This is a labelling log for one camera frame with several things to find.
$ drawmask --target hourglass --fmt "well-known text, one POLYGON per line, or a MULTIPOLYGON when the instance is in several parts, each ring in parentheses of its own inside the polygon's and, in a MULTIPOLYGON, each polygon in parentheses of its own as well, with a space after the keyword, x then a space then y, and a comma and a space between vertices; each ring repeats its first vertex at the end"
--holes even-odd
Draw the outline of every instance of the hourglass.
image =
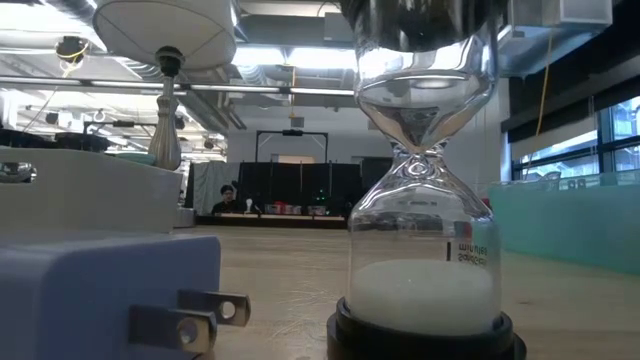
POLYGON ((505 0, 343 0, 356 101, 393 144, 352 212, 349 289, 328 322, 332 359, 523 359, 500 310, 491 211, 443 161, 487 104, 505 0))

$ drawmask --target lamp shade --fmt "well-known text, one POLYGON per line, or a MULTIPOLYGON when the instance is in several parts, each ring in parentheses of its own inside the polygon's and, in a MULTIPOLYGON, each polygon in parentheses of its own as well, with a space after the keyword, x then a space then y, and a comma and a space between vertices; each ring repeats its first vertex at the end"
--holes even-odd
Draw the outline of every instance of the lamp shade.
POLYGON ((230 0, 103 0, 93 27, 111 52, 147 64, 164 46, 180 50, 184 70, 230 63, 236 52, 230 0))

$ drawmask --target black hourglass base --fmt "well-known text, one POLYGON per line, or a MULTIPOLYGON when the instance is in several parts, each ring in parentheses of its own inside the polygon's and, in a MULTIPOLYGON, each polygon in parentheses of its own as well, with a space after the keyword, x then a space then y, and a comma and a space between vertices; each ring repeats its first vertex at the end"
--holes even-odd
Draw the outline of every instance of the black hourglass base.
POLYGON ((329 360, 524 360, 527 347, 502 314, 490 332, 429 336, 385 329, 351 316, 345 299, 327 322, 329 360))

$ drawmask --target white sand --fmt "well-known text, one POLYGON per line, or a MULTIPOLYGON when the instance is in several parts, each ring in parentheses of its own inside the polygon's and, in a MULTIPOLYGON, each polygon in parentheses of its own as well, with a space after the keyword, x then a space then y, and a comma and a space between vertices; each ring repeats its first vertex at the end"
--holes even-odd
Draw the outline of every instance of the white sand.
POLYGON ((489 272, 459 262, 373 263, 353 274, 350 290, 349 307, 356 317, 419 334, 482 333, 500 312, 489 272))

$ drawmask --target wooden table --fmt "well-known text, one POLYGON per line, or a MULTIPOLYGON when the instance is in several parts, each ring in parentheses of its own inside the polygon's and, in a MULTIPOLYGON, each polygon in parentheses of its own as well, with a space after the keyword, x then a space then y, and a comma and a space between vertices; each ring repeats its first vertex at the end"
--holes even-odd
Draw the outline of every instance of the wooden table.
MULTIPOLYGON (((347 285, 346 231, 188 232, 219 236, 221 290, 247 293, 253 306, 249 326, 221 327, 215 354, 202 360, 326 358, 326 320, 347 285)), ((529 360, 640 359, 640 277, 507 253, 502 307, 529 360)))

